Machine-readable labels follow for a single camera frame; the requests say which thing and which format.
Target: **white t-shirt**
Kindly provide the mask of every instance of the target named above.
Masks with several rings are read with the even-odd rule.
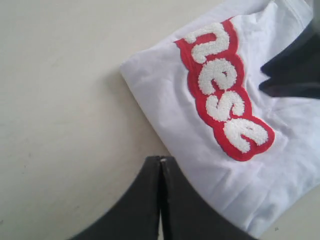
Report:
[[[259,91],[260,68],[303,31],[303,0],[229,0],[121,66],[195,190],[259,237],[320,180],[320,104]]]

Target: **white table surface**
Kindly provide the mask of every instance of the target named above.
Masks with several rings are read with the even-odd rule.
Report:
[[[221,1],[0,1],[0,240],[67,239],[168,154],[119,65]],[[320,188],[262,239],[318,240],[319,203]]]

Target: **white cotton fabric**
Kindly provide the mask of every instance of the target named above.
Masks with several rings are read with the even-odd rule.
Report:
[[[188,89],[188,70],[173,43],[186,36],[191,41],[189,33],[235,15],[239,16],[231,22],[239,39],[237,54],[244,64],[243,86],[253,115],[275,132],[273,145],[246,162],[227,156],[212,128],[200,118]],[[229,0],[121,66],[134,97],[195,190],[253,237],[259,237],[320,181],[320,102],[271,98],[258,90],[268,78],[260,67],[293,42],[311,19],[312,9],[303,0]],[[204,89],[212,92],[205,83]],[[215,114],[215,100],[210,104],[207,108]],[[234,114],[243,110],[241,102],[238,105]],[[235,144],[243,151],[248,149],[247,142],[235,126],[246,128],[248,124],[235,119],[224,129],[231,140],[240,138]],[[263,144],[266,132],[256,130],[261,135],[256,141]]]

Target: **black plastic piece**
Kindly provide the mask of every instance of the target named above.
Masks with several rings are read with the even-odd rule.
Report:
[[[160,172],[160,157],[148,157],[115,206],[72,240],[157,240]]]
[[[259,89],[271,97],[320,99],[320,36],[311,22],[284,51],[261,67],[271,77]]]
[[[198,195],[173,157],[162,159],[161,166],[165,186],[160,208],[165,240],[255,240]]]

